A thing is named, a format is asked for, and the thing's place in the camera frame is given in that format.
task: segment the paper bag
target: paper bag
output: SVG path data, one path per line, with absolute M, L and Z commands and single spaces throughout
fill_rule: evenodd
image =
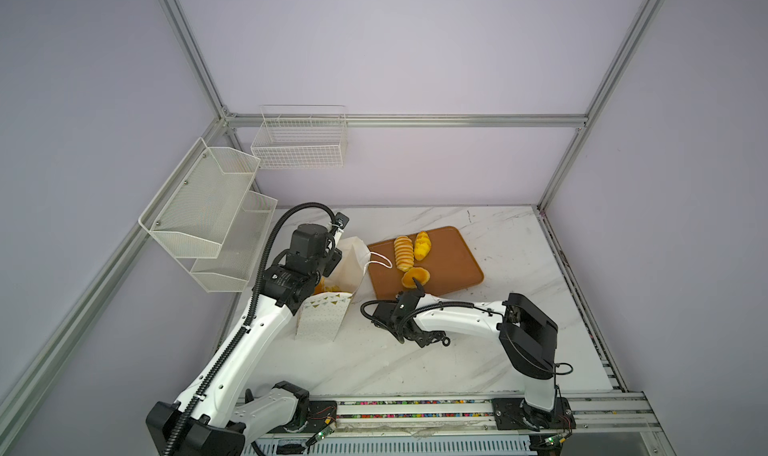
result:
M 341 261 L 325 279 L 325 287 L 337 287 L 340 292 L 322 292 L 304 301 L 299 310 L 296 339 L 333 341 L 344 320 L 346 309 L 366 275 L 368 265 L 380 264 L 392 268 L 389 259 L 379 253 L 370 252 L 360 238 L 341 239 L 336 247 L 341 250 Z M 386 262 L 371 261 L 371 255 L 379 256 Z

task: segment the white mesh shelf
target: white mesh shelf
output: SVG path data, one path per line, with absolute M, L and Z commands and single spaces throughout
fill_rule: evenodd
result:
M 241 292 L 256 267 L 277 200 L 250 190 L 257 157 L 208 147 L 202 139 L 190 153 L 199 155 L 176 169 L 139 224 L 206 291 Z
M 346 114 L 341 105 L 264 105 L 251 152 L 262 169 L 341 167 Z

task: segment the white rope handle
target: white rope handle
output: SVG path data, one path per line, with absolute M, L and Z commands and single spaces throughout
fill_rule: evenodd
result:
M 387 265 L 386 263 L 384 263 L 384 262 L 381 262 L 381 261 L 373 261 L 373 260 L 371 260 L 371 261 L 368 261 L 368 262 L 366 263 L 366 267 L 365 267 L 365 269 L 368 269 L 368 266 L 369 266 L 369 265 L 371 265 L 371 264 L 380 264 L 380 265 L 384 266 L 384 267 L 385 267 L 385 268 L 387 268 L 387 269 L 392 269 L 392 261 L 389 261 L 389 258 L 387 258 L 387 257 L 386 257 L 386 256 L 384 256 L 384 255 L 380 255 L 378 252 L 373 252 L 373 251 L 371 251 L 371 255 L 377 255 L 377 256 L 379 256 L 379 258 L 381 258 L 381 259 L 383 259 L 383 260 L 387 261 L 387 262 L 389 263 L 389 265 Z

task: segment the marble tabletop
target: marble tabletop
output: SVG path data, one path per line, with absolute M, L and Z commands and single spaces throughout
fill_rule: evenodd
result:
M 607 392 L 612 389 L 571 292 L 552 256 L 536 214 L 529 206 L 339 208 L 350 218 L 344 237 L 370 244 L 402 234 L 455 226 L 462 233 L 485 281 L 443 297 L 466 301 L 506 299 L 510 292 L 526 295 L 559 327 L 556 362 L 574 372 L 558 377 L 562 392 Z M 276 221 L 284 211 L 277 211 Z M 322 211 L 292 216 L 274 244 L 286 248 L 291 232 L 304 222 L 325 225 Z M 239 314 L 250 296 L 240 298 Z M 296 319 L 267 349 L 249 387 L 266 393 L 287 380 L 311 394 L 437 395 L 490 394 L 522 391 L 522 375 L 509 362 L 498 340 L 450 334 L 451 345 L 419 348 L 401 345 L 389 332 L 360 315 L 360 304 L 373 299 L 366 275 L 333 342 L 297 341 Z

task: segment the white wire basket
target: white wire basket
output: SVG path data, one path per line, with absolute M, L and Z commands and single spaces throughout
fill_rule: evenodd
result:
M 259 159 L 198 139 L 194 163 L 177 168 L 139 224 L 208 292 L 243 291 L 264 244 L 276 199 L 250 190 Z
M 344 165 L 343 105 L 263 105 L 264 122 L 250 150 L 262 169 L 324 169 Z

